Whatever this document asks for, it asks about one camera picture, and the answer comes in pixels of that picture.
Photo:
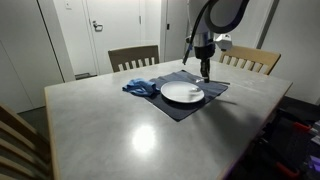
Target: table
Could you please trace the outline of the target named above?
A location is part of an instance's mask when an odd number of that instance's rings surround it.
[[[228,174],[291,82],[212,61],[211,78],[228,90],[176,122],[144,98],[121,90],[200,61],[172,61],[45,88],[57,179],[188,180]]]

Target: chair backrest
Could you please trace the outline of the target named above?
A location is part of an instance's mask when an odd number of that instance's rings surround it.
[[[7,107],[0,105],[0,172],[4,179],[24,177],[48,179],[51,175],[50,145],[24,119]]]
[[[224,63],[225,57],[228,57],[226,64],[233,65],[242,69],[247,68],[250,71],[260,72],[269,75],[281,57],[279,53],[267,52],[260,49],[253,49],[241,46],[233,46],[230,50],[222,52],[220,61]]]
[[[158,46],[138,46],[108,51],[114,72],[139,68],[141,66],[159,64]]]

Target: blue placemat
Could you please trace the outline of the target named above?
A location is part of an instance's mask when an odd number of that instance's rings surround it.
[[[156,107],[158,107],[172,119],[179,122],[228,89],[228,86],[214,82],[204,83],[203,81],[201,81],[195,83],[189,77],[193,77],[193,79],[200,78],[199,76],[192,75],[182,70],[179,72],[168,74],[166,76],[160,76],[158,78],[151,79],[150,81],[155,82],[157,88],[159,89],[161,89],[161,86],[163,84],[170,81],[184,81],[195,84],[198,87],[200,87],[204,92],[204,98],[201,101],[189,104],[177,103],[168,100],[162,94],[155,94],[151,97],[145,97],[145,99],[151,102]]]

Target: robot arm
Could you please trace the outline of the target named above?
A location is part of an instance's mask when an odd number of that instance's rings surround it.
[[[188,0],[188,15],[191,36],[187,38],[189,47],[183,63],[187,62],[192,46],[196,58],[201,60],[201,75],[208,83],[210,72],[210,57],[215,52],[215,44],[221,50],[232,47],[231,36],[223,33],[232,31],[242,20],[249,0]],[[215,41],[213,33],[220,35]]]

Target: blue cloth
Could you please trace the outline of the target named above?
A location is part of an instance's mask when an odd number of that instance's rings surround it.
[[[129,92],[136,96],[148,97],[160,90],[156,87],[155,82],[145,81],[142,78],[132,79],[127,85],[122,87],[123,91]]]

